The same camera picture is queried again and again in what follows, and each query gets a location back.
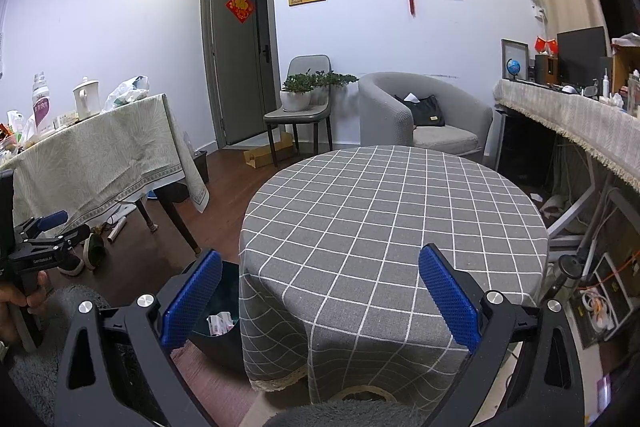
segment dark green trash bin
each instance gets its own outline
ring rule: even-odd
[[[240,338],[238,288],[239,266],[223,261],[220,284],[193,328],[189,340],[214,362],[235,372],[245,374]],[[220,312],[229,312],[236,325],[228,333],[212,337],[209,334],[207,317],[217,315]]]

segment blue globe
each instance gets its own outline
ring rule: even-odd
[[[513,58],[507,60],[507,71],[509,71],[513,76],[520,73],[520,63]]]

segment gray armchair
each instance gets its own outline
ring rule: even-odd
[[[446,125],[414,130],[411,111],[394,99],[410,92],[420,99],[434,94]],[[408,145],[482,161],[494,112],[462,89],[422,74],[371,73],[360,79],[358,95],[361,145]]]

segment purple label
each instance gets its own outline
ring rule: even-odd
[[[49,99],[45,96],[39,99],[33,106],[33,116],[36,118],[36,127],[40,126],[40,122],[44,120],[49,112]]]

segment picture frame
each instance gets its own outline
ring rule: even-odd
[[[510,41],[502,39],[502,78],[513,80],[513,75],[507,71],[507,62],[510,59],[520,63],[520,73],[516,75],[517,80],[529,81],[529,45],[524,42]]]

